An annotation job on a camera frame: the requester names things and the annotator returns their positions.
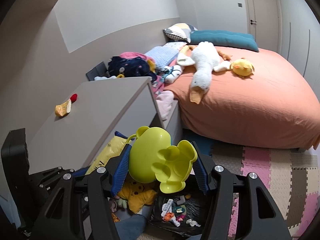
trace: long teal pillow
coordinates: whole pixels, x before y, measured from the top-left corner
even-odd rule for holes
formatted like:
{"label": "long teal pillow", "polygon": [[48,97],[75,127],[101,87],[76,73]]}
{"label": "long teal pillow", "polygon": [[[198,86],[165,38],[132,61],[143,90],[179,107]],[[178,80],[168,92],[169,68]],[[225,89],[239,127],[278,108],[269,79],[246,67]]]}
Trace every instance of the long teal pillow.
{"label": "long teal pillow", "polygon": [[229,31],[195,31],[191,33],[191,45],[198,45],[202,41],[212,42],[215,46],[247,49],[259,52],[257,43],[251,34],[235,33]]}

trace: orange bedsheet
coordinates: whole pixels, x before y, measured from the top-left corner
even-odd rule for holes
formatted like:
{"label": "orange bedsheet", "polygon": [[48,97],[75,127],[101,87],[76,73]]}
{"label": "orange bedsheet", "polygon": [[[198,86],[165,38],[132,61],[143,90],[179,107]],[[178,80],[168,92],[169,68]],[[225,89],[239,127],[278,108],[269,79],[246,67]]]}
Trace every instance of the orange bedsheet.
{"label": "orange bedsheet", "polygon": [[258,53],[216,48],[232,55],[231,62],[241,57],[250,60],[255,72],[245,79],[231,71],[213,72],[210,90],[197,105],[189,101],[195,68],[186,67],[165,90],[171,90],[179,100],[181,118],[189,129],[209,138],[246,146],[317,147],[319,101],[287,60],[265,49]]}

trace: checkered pillow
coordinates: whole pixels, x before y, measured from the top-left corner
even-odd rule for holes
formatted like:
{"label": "checkered pillow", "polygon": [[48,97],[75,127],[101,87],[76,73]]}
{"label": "checkered pillow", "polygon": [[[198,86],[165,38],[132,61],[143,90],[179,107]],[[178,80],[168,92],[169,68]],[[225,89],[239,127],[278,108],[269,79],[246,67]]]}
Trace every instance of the checkered pillow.
{"label": "checkered pillow", "polygon": [[163,31],[170,39],[175,41],[183,40],[190,43],[190,34],[194,31],[197,31],[197,29],[187,23],[177,23],[167,29],[164,29]]}

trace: metal bolt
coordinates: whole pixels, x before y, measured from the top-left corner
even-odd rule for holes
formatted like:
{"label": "metal bolt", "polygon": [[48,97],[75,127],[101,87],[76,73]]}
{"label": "metal bolt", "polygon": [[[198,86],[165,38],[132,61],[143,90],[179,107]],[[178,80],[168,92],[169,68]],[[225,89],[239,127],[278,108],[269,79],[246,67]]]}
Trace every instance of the metal bolt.
{"label": "metal bolt", "polygon": [[254,172],[250,172],[250,173],[249,173],[249,177],[250,177],[251,179],[256,179],[256,178],[258,177],[258,175],[255,174]]}
{"label": "metal bolt", "polygon": [[70,173],[66,173],[63,175],[63,179],[67,180],[71,178],[71,174]]}
{"label": "metal bolt", "polygon": [[215,166],[214,168],[217,172],[223,172],[224,168],[220,165]]}
{"label": "metal bolt", "polygon": [[99,167],[97,168],[97,173],[104,173],[106,171],[105,167]]}

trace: blue gripper pad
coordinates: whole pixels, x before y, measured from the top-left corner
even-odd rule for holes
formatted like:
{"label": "blue gripper pad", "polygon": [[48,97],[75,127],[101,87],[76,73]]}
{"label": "blue gripper pad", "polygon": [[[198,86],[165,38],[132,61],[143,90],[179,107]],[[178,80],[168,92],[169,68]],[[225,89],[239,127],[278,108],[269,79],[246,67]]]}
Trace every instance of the blue gripper pad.
{"label": "blue gripper pad", "polygon": [[131,148],[132,146],[128,145],[113,175],[112,187],[110,191],[112,196],[117,195],[117,193],[121,190],[125,177],[127,176],[129,169],[129,154]]}
{"label": "blue gripper pad", "polygon": [[208,187],[208,175],[205,171],[205,168],[198,157],[197,160],[193,163],[192,165],[193,171],[196,176],[196,180],[199,186],[199,189],[204,193],[207,194],[209,192],[209,187]]}

